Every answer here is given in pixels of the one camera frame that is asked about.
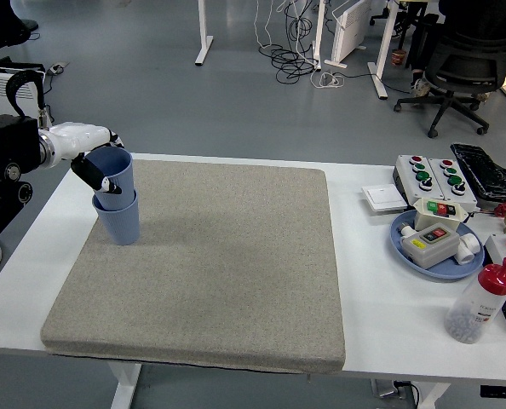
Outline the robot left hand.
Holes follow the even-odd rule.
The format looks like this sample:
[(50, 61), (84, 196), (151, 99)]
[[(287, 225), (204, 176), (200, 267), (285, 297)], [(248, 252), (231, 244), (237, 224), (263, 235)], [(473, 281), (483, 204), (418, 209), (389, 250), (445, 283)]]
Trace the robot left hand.
[(85, 158), (85, 153), (105, 146), (124, 148), (117, 134), (98, 125), (65, 122), (40, 129), (39, 167), (49, 169), (61, 160), (70, 160), (72, 171), (95, 192), (120, 194), (121, 187)]

